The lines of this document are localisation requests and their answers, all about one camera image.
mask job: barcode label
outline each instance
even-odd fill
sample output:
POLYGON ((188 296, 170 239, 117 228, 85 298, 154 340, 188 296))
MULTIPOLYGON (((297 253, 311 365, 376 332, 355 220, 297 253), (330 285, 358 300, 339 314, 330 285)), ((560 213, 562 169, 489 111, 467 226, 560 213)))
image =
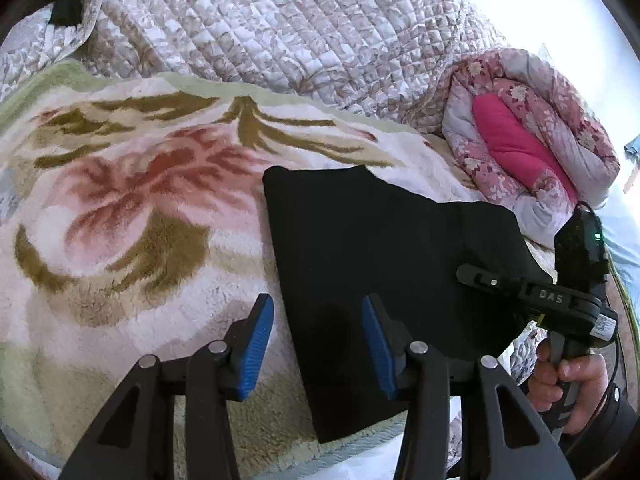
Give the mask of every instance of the barcode label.
POLYGON ((600 338, 603 341, 609 342, 613 339, 613 335, 615 332, 616 320, 604 316, 603 314, 599 314, 598 319, 596 320, 596 324, 591 330, 591 335, 600 338))

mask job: blue rubber pad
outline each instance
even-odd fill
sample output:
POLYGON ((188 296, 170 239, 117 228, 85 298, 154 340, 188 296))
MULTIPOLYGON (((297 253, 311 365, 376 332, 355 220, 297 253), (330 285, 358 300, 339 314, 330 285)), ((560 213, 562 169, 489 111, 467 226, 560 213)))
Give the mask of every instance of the blue rubber pad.
POLYGON ((241 400, 245 400, 254 390, 260 374, 262 359, 267 349, 271 327, 273 326, 273 300, 269 296, 264 302, 262 312, 258 317, 254 333, 249 339, 249 345, 244 353, 244 360, 240 369, 240 381, 238 394, 241 400))
POLYGON ((398 390, 394 359, 369 296, 362 300, 362 323, 380 389, 393 400, 398 390))

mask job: metal bolt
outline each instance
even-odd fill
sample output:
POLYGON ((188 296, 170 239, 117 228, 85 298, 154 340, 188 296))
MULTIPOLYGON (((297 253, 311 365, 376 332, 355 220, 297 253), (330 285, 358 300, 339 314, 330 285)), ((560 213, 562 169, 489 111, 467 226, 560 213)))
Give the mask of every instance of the metal bolt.
POLYGON ((409 345, 409 350, 414 354, 426 354, 429 349, 429 345, 424 341, 412 341, 409 345))
POLYGON ((480 359, 480 364, 485 368, 491 368, 491 370, 493 370, 498 366, 498 361, 492 355, 484 355, 480 359))
POLYGON ((222 341, 222 339, 218 339, 209 343, 209 352, 211 352, 212 354, 223 354, 224 352, 226 352, 227 348, 228 347, 226 346, 226 343, 222 341))
POLYGON ((157 360, 158 358, 156 358, 155 355, 151 355, 151 354, 143 355, 138 361, 138 365, 140 366, 140 368, 151 368, 153 365, 156 364, 157 360))

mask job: rolled-up comforter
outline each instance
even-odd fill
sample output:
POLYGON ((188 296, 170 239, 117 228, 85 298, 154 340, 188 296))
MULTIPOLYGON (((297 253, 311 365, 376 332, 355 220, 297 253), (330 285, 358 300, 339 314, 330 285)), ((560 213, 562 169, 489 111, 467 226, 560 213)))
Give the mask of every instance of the rolled-up comforter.
POLYGON ((620 170, 606 131, 574 86, 525 50, 492 50, 455 67, 442 133, 486 199, 511 209, 522 233, 547 247, 577 200, 593 208, 604 204, 620 170), (474 100, 487 94, 496 95, 541 146, 512 130, 497 139, 495 131, 481 133, 474 100))

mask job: fleece blanket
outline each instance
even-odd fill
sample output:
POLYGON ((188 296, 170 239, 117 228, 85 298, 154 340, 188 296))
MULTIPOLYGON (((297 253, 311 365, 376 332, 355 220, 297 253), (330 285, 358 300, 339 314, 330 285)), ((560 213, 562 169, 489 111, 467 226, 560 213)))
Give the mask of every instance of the fleece blanket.
POLYGON ((0 98, 85 43, 74 55, 96 75, 247 82, 433 132, 441 76, 505 45, 469 0, 84 0, 84 9, 77 30, 47 26, 44 9, 13 35, 0 98))
MULTIPOLYGON (((142 354, 191 354, 245 317, 260 292, 276 305, 270 344, 257 389, 229 406, 244 477, 318 466, 402 431, 389 421, 318 444, 261 177, 273 164, 365 164, 438 202, 482 200, 443 139, 247 84, 93 78, 74 60, 12 94, 0 131, 0 418, 41 458, 63 463, 142 354)), ((529 247, 553 273, 552 254, 529 247)), ((507 354, 516 376, 533 366, 523 345, 507 354)))
MULTIPOLYGON (((489 202, 515 213, 524 235, 552 248, 554 235, 574 209, 573 191, 568 194, 561 171, 554 172, 553 165, 538 171, 530 183, 498 164, 474 120, 474 98, 486 94, 496 95, 541 148, 553 154, 578 200, 593 208, 603 206, 618 175, 616 152, 574 86, 535 55, 511 48, 493 50, 453 69, 442 133, 456 160, 489 202)), ((511 152, 505 162, 522 164, 522 155, 511 152)))

